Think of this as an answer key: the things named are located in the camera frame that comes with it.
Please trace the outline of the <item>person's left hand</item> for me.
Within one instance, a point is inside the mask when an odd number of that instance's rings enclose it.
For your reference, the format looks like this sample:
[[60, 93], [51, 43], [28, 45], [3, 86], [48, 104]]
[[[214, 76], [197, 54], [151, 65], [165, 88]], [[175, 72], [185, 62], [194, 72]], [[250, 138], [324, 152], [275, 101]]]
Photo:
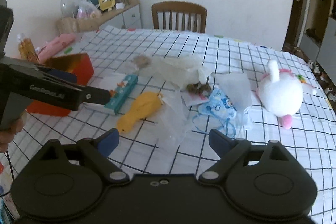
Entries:
[[0, 133], [0, 153], [5, 153], [9, 144], [14, 140], [15, 135], [20, 133], [27, 120], [27, 112], [24, 111], [19, 119], [11, 124], [7, 130], [3, 130]]

